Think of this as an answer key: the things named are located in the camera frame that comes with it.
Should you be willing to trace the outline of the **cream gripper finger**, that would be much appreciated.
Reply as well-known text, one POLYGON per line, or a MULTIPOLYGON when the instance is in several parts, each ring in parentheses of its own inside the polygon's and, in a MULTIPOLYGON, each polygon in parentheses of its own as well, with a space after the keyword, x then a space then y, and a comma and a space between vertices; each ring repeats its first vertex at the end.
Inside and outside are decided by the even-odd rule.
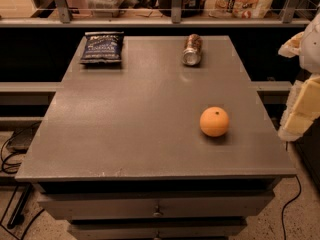
POLYGON ((319 117, 320 75, 312 75, 304 82, 296 80, 288 95, 278 136, 283 141, 296 141, 319 117))
POLYGON ((278 54, 287 58, 299 56, 301 54, 300 44, 303 34, 304 32, 299 32, 298 34, 291 37, 280 47, 280 49, 278 50, 278 54))

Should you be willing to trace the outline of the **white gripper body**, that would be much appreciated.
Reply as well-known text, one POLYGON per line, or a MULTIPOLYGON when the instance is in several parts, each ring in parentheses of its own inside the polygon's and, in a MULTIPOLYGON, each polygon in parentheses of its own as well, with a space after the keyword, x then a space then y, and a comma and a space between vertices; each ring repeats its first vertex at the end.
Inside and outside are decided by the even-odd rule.
POLYGON ((300 42, 300 67, 312 74, 320 73, 320 14, 306 27, 300 42))

